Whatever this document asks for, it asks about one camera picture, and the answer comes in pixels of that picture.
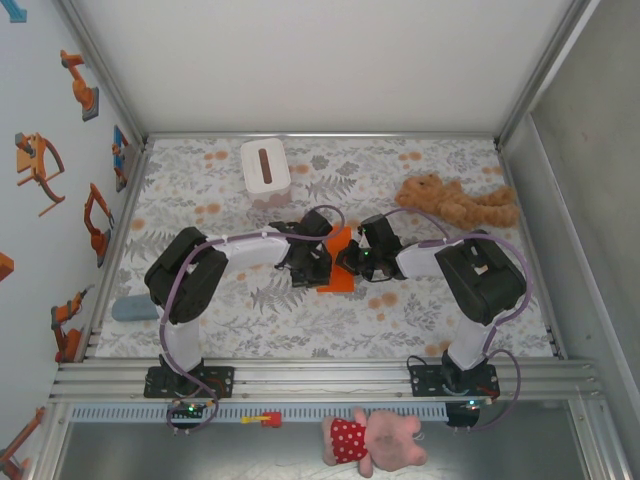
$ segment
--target white wall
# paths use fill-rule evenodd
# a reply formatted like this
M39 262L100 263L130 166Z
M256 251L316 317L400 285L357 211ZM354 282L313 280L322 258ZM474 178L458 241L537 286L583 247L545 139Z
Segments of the white wall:
M83 223L89 182L94 182L116 220L126 189L116 194L111 143L118 123L104 92L100 115L84 123L72 78L60 64L60 50L78 53L50 0L20 0L26 24L10 24L0 10L0 252L15 271L0 282L0 448L43 405L56 371L51 307L63 305L90 283L99 287L102 270ZM79 67L95 86L90 71ZM66 171L50 183L66 199L38 218L50 201L34 181L18 187L14 135L39 132L56 147ZM47 171L56 171L45 156ZM106 217L94 208L95 225ZM74 326L90 318L97 288L90 292Z
M570 0L75 0L148 131L498 133Z

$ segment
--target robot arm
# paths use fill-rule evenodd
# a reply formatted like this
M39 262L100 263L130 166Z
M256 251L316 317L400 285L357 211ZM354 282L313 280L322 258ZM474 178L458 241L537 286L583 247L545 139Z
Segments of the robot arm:
M347 271L369 281L444 276L466 318L443 354L443 379L450 391L467 390L486 366L499 317L527 293L520 271L482 230L403 247L386 217L375 215L362 222L360 233L365 242L352 240L338 255L336 263Z
M172 370L189 372L201 362L198 347L199 322L223 273L242 270L257 264L273 264L288 268L294 287L326 285L331 274L331 255L322 240L331 232L331 224L315 210L300 222L275 222L260 232L239 235L233 241L214 238L219 244L200 251L182 278L166 325L167 354L179 367ZM318 237L301 240L291 236ZM195 227L182 230L145 275L151 300L165 308L178 272L194 249L207 237Z

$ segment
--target white tissue box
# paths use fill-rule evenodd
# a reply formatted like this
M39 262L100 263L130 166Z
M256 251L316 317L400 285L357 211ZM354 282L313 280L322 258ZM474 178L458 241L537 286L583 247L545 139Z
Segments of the white tissue box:
M280 140L247 142L240 147L240 156L244 183L254 207L279 207L291 201L291 175Z

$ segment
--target brown teddy bear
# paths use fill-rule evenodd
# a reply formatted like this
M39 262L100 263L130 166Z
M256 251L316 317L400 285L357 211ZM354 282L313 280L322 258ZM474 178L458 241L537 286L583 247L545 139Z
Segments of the brown teddy bear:
M404 181L396 195L402 207L414 207L441 217L462 230L473 230L480 224L513 227L520 211L514 205L516 193L511 187L472 197L462 191L459 180L446 185L435 173L411 177Z

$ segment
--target blue sponge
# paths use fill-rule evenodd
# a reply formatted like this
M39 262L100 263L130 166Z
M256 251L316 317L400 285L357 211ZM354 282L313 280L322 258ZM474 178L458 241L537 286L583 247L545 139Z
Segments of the blue sponge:
M118 322L160 318L156 305L151 301L149 294L118 298L111 309L111 316Z

